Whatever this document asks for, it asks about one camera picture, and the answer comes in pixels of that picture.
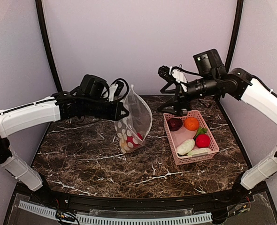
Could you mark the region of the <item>yellow toy pear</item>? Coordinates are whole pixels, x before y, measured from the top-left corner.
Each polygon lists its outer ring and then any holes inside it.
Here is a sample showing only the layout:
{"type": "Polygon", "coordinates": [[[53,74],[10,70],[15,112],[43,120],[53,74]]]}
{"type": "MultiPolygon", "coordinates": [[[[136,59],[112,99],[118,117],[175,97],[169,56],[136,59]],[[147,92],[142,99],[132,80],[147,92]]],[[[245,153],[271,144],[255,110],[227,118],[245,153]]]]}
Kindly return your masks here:
{"type": "Polygon", "coordinates": [[[124,139],[120,140],[119,144],[120,144],[120,148],[121,148],[122,153],[126,153],[129,150],[128,145],[124,141],[124,139]]]}

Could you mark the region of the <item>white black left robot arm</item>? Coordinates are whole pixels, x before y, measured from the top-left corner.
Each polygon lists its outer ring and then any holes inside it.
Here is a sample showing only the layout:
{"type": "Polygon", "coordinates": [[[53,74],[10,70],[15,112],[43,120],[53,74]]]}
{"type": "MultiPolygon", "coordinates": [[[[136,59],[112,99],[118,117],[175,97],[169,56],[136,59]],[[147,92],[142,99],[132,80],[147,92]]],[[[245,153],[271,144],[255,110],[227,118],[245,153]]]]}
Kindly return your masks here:
{"type": "Polygon", "coordinates": [[[19,131],[73,117],[93,116],[95,118],[119,121],[129,116],[121,100],[95,100],[87,97],[59,92],[37,102],[0,110],[0,166],[36,192],[44,204],[54,201],[54,193],[43,182],[38,172],[21,159],[10,146],[8,137],[19,131]]]}

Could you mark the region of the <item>red toy tomato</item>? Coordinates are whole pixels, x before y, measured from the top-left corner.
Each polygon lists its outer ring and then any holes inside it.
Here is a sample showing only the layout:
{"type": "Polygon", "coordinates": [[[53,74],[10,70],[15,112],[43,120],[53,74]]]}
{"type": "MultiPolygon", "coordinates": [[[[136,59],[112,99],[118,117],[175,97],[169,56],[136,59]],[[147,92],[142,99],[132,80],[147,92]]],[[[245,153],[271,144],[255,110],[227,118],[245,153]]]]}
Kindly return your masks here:
{"type": "Polygon", "coordinates": [[[210,138],[206,134],[199,135],[195,139],[195,144],[198,148],[208,148],[210,145],[210,138]]]}

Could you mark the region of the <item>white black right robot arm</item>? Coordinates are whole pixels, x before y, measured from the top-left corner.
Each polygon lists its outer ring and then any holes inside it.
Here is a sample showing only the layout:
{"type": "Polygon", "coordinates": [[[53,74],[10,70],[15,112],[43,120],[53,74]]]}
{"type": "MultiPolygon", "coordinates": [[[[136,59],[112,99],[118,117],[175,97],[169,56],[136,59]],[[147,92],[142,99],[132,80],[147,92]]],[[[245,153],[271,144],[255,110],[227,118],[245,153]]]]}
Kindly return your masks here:
{"type": "MultiPolygon", "coordinates": [[[[200,73],[200,79],[188,82],[186,71],[179,67],[162,66],[158,75],[167,84],[161,93],[174,94],[174,97],[158,108],[158,111],[177,116],[183,109],[190,109],[190,101],[204,96],[224,96],[229,94],[237,100],[252,106],[277,125],[277,95],[269,90],[256,76],[241,68],[229,73],[220,66],[200,73]]],[[[246,191],[277,173],[277,146],[272,152],[238,177],[233,189],[228,192],[231,203],[239,203],[246,191]]]]}

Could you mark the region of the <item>dark purple toy onion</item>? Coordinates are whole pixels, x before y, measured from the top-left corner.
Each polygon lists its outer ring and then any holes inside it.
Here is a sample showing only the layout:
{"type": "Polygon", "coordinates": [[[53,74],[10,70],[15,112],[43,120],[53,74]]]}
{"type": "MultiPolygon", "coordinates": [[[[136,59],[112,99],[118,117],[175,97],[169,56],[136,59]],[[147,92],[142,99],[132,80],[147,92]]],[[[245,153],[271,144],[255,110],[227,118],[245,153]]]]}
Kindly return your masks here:
{"type": "Polygon", "coordinates": [[[183,125],[183,121],[179,118],[171,118],[167,121],[169,130],[174,132],[174,131],[178,131],[182,125],[183,125]]]}

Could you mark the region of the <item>clear zip top bag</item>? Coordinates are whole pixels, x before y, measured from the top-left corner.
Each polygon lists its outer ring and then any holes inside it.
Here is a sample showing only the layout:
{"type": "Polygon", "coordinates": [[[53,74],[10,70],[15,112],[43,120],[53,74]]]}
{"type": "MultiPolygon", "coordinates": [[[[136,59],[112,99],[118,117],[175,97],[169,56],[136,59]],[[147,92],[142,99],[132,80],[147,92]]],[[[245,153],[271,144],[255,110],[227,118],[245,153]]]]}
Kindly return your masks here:
{"type": "MultiPolygon", "coordinates": [[[[132,84],[129,93],[123,100],[123,105],[127,105],[130,111],[130,115],[114,122],[115,131],[118,141],[124,139],[126,142],[127,136],[138,137],[137,133],[140,133],[143,138],[139,140],[141,148],[145,145],[145,139],[151,130],[153,117],[152,112],[146,101],[134,91],[134,85],[132,84]]],[[[136,149],[131,149],[126,153],[131,153],[136,149]]]]}

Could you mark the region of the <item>red toy pomegranate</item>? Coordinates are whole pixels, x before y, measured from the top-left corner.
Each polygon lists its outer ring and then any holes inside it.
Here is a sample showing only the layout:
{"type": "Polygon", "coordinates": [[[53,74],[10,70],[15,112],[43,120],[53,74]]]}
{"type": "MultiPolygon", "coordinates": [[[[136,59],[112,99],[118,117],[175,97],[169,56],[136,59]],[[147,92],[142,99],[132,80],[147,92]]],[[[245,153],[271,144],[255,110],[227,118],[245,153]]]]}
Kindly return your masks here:
{"type": "Polygon", "coordinates": [[[133,137],[133,136],[127,136],[127,146],[131,149],[135,149],[141,146],[139,143],[139,140],[142,140],[143,136],[140,133],[137,133],[138,137],[133,137]]]}

